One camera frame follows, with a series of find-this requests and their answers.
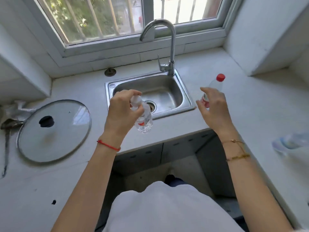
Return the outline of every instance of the faucet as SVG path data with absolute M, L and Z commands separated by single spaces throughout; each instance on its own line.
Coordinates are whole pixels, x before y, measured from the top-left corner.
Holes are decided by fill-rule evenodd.
M 175 66 L 174 66 L 174 57 L 175 57 L 175 39 L 176 39 L 176 31 L 175 31 L 175 27 L 174 25 L 169 22 L 166 19 L 155 19 L 153 21 L 151 21 L 150 23 L 148 23 L 146 25 L 146 27 L 144 28 L 143 32 L 141 33 L 141 36 L 139 38 L 140 41 L 143 41 L 144 36 L 146 34 L 146 32 L 153 26 L 157 26 L 157 25 L 165 25 L 166 27 L 168 27 L 171 32 L 172 32 L 172 46 L 171 46 L 171 58 L 168 64 L 160 64 L 160 59 L 159 59 L 159 55 L 158 55 L 158 63 L 159 63 L 159 68 L 160 71 L 164 72 L 164 71 L 168 71 L 168 75 L 169 76 L 173 76 L 175 74 Z

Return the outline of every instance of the countertop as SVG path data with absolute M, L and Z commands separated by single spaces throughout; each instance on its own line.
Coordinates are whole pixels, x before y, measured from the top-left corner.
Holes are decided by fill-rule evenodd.
M 279 136 L 309 130 L 309 86 L 287 69 L 247 77 L 222 48 L 176 56 L 175 62 L 193 101 L 202 96 L 200 86 L 207 86 L 219 73 L 226 75 L 223 92 L 234 125 L 293 225 L 309 228 L 309 169 L 304 161 L 282 158 L 271 147 L 271 141 Z M 158 65 L 153 60 L 116 70 L 112 78 L 101 70 L 56 79 L 51 97 L 30 105 L 39 108 L 56 100 L 78 100 L 89 109 L 92 127 L 87 140 L 73 155 L 45 166 L 23 160 L 15 147 L 17 133 L 12 135 L 8 172 L 0 179 L 0 231 L 50 231 L 103 132 L 108 113 L 105 82 L 156 72 Z M 119 154 L 207 128 L 198 109 L 154 120 L 149 134 L 131 129 Z M 0 139 L 4 150 L 4 132 Z

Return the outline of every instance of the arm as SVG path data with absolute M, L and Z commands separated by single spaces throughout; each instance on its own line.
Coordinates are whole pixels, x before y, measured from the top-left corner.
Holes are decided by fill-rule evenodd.
M 218 135 L 227 158 L 243 154 L 240 140 L 227 108 L 223 93 L 216 89 L 201 88 L 209 98 L 207 110 L 200 101 L 198 108 L 207 125 Z M 250 232 L 288 232 L 292 227 L 280 206 L 260 176 L 250 158 L 228 161 L 236 197 Z
M 99 140 L 115 148 L 120 147 L 126 134 L 144 112 L 142 106 L 136 111 L 130 109 L 130 98 L 133 95 L 141 95 L 141 92 L 122 90 L 111 99 L 104 132 Z M 115 150 L 97 144 L 52 232 L 95 230 L 115 156 Z

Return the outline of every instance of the plastic water bottle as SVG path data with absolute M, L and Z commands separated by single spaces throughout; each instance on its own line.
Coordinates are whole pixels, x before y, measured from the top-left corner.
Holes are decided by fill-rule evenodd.
M 300 147 L 309 147 L 309 132 L 299 132 L 277 138 L 272 142 L 274 150 L 287 156 L 291 150 Z
M 137 119 L 135 122 L 135 126 L 138 130 L 140 130 L 143 134 L 149 133 L 150 129 L 152 127 L 152 117 L 151 117 L 151 111 L 150 106 L 141 100 L 141 97 L 139 95 L 134 95 L 130 99 L 130 103 L 132 105 L 132 110 L 136 111 L 137 108 L 142 104 L 144 108 L 144 113 Z
M 222 85 L 223 85 L 222 82 L 224 81 L 224 79 L 225 79 L 225 75 L 224 75 L 224 74 L 218 74 L 217 77 L 216 77 L 216 79 L 214 79 L 214 80 L 209 84 L 208 87 L 210 87 L 210 88 L 215 88 L 215 89 L 221 91 L 221 90 L 222 90 Z M 203 94 L 203 97 L 201 98 L 201 102 L 204 104 L 204 106 L 205 106 L 206 108 L 209 108 L 209 100 L 208 100 L 208 97 L 207 97 L 207 94 L 206 94 L 206 93 Z

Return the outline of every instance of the left hand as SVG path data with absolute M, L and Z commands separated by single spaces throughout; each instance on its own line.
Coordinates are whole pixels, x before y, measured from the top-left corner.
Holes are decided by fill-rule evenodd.
M 134 89 L 122 90 L 111 98 L 104 133 L 100 137 L 106 144 L 120 147 L 137 118 L 144 113 L 142 105 L 136 111 L 130 109 L 130 99 L 133 95 L 141 95 L 141 92 Z

